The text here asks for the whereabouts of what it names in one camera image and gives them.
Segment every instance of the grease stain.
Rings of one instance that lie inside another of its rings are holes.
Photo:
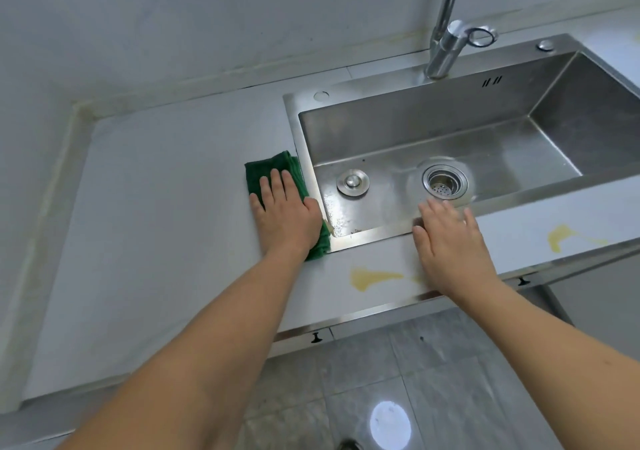
[[[399,280],[400,278],[404,278],[404,275],[396,271],[373,271],[367,268],[352,268],[350,281],[356,290],[364,292],[373,284],[386,280]]]
[[[553,231],[549,232],[547,235],[547,241],[549,246],[551,247],[551,251],[554,253],[562,252],[562,248],[560,247],[560,243],[567,239],[568,237],[577,236],[589,241],[590,243],[599,244],[600,246],[604,246],[605,244],[609,244],[606,239],[598,239],[596,237],[584,236],[583,234],[574,231],[566,224],[561,224],[556,227]]]

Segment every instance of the gray floor tile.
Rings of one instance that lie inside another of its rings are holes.
[[[482,329],[460,309],[408,320],[388,330],[402,374],[495,348]]]
[[[479,360],[521,450],[562,450],[553,430],[502,354],[491,351],[481,355]]]
[[[380,418],[374,424],[377,428],[384,429],[382,437],[390,440],[386,447],[393,448],[393,444],[400,447],[408,437],[405,450],[423,449],[420,431],[400,377],[328,396],[326,405],[334,441],[340,442],[343,438],[355,438],[366,450],[380,450],[380,446],[377,445],[373,437],[370,422],[374,409],[382,402],[387,402],[387,405],[388,402],[393,402],[402,407],[409,420],[410,429],[407,435],[407,432],[404,431],[405,427],[400,423],[403,418],[398,416],[402,415],[402,412],[398,411],[396,406],[393,408],[393,414],[388,412],[384,412],[382,415],[376,414]],[[376,432],[376,436],[380,438],[379,432]]]
[[[385,329],[354,335],[317,349],[318,368],[325,395],[400,374]]]
[[[242,450],[333,450],[324,399],[249,419]]]
[[[477,357],[404,376],[424,445],[434,449],[516,448]]]
[[[311,348],[267,360],[253,388],[245,418],[273,413],[322,398],[316,365],[317,349]]]

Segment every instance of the sink basin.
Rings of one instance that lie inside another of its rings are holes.
[[[640,174],[640,90],[544,39],[285,95],[332,251],[410,232],[426,197],[482,215]]]

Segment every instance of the faucet handle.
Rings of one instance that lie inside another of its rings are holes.
[[[466,33],[467,44],[474,48],[487,48],[498,40],[498,31],[491,26],[469,27]]]

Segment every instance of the white cabinet door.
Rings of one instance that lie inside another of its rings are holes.
[[[549,287],[577,328],[640,360],[640,255]]]
[[[283,339],[282,341],[274,342],[271,345],[271,350],[267,357],[275,357],[287,352],[300,351],[308,347],[317,346],[318,344],[326,344],[333,341],[333,335],[328,327],[324,329],[314,330],[313,332],[297,335],[296,337],[290,337],[289,339]]]

